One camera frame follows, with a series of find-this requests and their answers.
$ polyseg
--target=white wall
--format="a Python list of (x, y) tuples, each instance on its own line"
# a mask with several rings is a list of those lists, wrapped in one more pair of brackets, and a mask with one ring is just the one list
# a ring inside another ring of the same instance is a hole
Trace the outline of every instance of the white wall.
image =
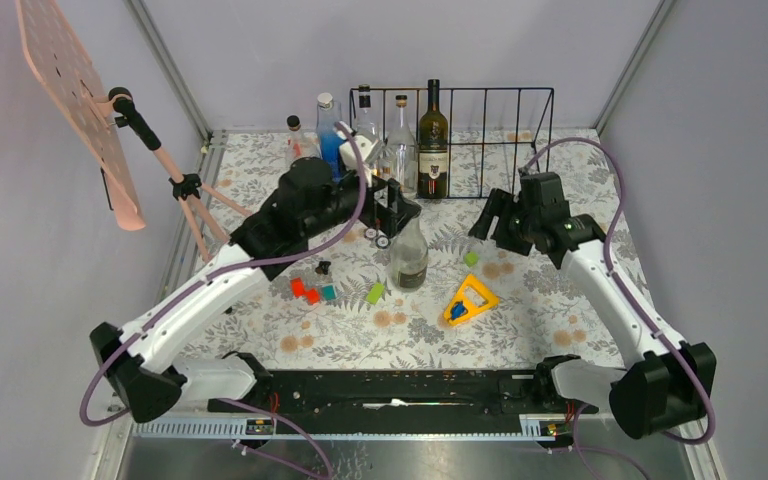
[[(105, 86), (128, 86), (191, 168), (196, 134), (123, 3), (61, 6)], [(96, 435), (77, 413), (96, 368), (87, 336), (151, 306), (178, 213), (162, 169), (122, 132), (148, 226), (117, 227), (97, 164), (25, 63), (17, 22), (0, 1), (0, 479), (74, 480)]]
[(717, 355), (728, 478), (768, 478), (768, 2), (678, 2), (603, 140), (657, 307)]
[[(443, 86), (553, 86), (556, 125), (592, 125), (658, 0), (146, 4), (208, 123), (261, 129), (286, 128), (291, 114), (312, 126), (323, 91), (345, 102), (359, 83), (424, 86), (432, 77)], [(469, 102), (456, 124), (466, 113), (480, 119), (477, 98), (455, 101)]]

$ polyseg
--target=white bottle cap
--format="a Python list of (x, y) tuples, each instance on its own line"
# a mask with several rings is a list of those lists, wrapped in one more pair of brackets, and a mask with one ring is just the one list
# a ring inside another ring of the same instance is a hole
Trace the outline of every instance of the white bottle cap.
[(316, 97), (316, 101), (319, 102), (320, 107), (331, 107), (331, 103), (334, 101), (334, 97), (328, 93), (320, 93), (318, 97)]

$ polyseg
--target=yellow triangle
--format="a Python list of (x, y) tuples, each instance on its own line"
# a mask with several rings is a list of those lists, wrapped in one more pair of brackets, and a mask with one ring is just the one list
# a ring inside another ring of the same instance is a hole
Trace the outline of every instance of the yellow triangle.
[[(480, 307), (476, 307), (472, 302), (469, 301), (469, 298), (466, 296), (466, 289), (472, 288), (475, 290), (478, 295), (481, 296), (481, 298), (484, 299), (485, 303), (484, 305)], [(461, 302), (461, 304), (466, 307), (466, 313), (456, 317), (452, 318), (452, 309), (455, 307), (455, 305)], [(443, 318), (446, 319), (447, 322), (449, 322), (449, 325), (455, 326), (460, 325), (461, 323), (464, 323), (468, 320), (470, 320), (472, 317), (486, 312), (487, 310), (490, 310), (491, 308), (495, 307), (499, 304), (499, 297), (497, 297), (493, 292), (490, 291), (489, 288), (484, 286), (483, 283), (481, 283), (478, 278), (476, 278), (475, 275), (469, 274), (466, 276), (466, 280), (463, 281), (460, 288), (458, 288), (457, 293), (455, 293), (454, 298), (452, 298), (452, 301), (449, 302), (449, 306), (446, 307), (446, 310), (443, 312)]]

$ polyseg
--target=tabletop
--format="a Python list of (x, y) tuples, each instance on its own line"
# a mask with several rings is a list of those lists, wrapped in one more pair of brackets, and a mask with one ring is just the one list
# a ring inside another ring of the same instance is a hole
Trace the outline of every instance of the tabletop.
[[(458, 132), (458, 141), (474, 140), (476, 132)], [(506, 132), (492, 136), (510, 137)], [(598, 140), (594, 130), (555, 129), (553, 139), (583, 136)], [(229, 136), (217, 189), (250, 210), (257, 210), (277, 186), (285, 170), (284, 133), (236, 133)], [(546, 144), (538, 136), (538, 149)], [(452, 150), (452, 195), (475, 194), (483, 182), (509, 190), (513, 147), (487, 146), (484, 175), (481, 147)], [(530, 158), (519, 148), (517, 164)], [(552, 148), (550, 169), (562, 179), (573, 215), (589, 213), (607, 230), (617, 207), (614, 177), (604, 157), (585, 144)], [(338, 244), (319, 255), (296, 262), (276, 278), (268, 291), (242, 298), (233, 314), (223, 315), (191, 342), (184, 354), (217, 357), (229, 351), (252, 353), (267, 369), (425, 369), (529, 368), (544, 357), (573, 353), (605, 366), (621, 366), (616, 345), (584, 295), (535, 252), (529, 257), (498, 249), (493, 242), (467, 236), (484, 200), (419, 200), (420, 225), (429, 245), (427, 279), (412, 293), (403, 293), (387, 279), (389, 251), (365, 239), (358, 223)], [(212, 201), (211, 213), (231, 231), (240, 215)], [(318, 245), (336, 233), (317, 237)], [(648, 297), (628, 226), (621, 219), (613, 248), (619, 263)], [(479, 256), (467, 267), (467, 252)], [(332, 262), (329, 275), (314, 269), (320, 260)], [(457, 327), (442, 320), (443, 309), (468, 273), (473, 273), (499, 299), (499, 305)], [(334, 285), (338, 298), (309, 305), (295, 298), (290, 279), (299, 277), (308, 288)], [(371, 305), (367, 293), (376, 283), (386, 285)]]

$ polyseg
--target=lime green block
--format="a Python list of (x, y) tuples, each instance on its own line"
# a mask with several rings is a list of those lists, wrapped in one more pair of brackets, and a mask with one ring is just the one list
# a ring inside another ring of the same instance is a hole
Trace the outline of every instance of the lime green block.
[(466, 255), (464, 255), (464, 263), (466, 263), (467, 267), (472, 267), (476, 263), (478, 263), (478, 254), (475, 252), (469, 252)]
[(366, 296), (366, 301), (375, 305), (378, 303), (378, 299), (381, 298), (381, 295), (384, 294), (384, 285), (381, 283), (376, 283), (372, 286), (372, 290), (369, 291), (369, 294)]

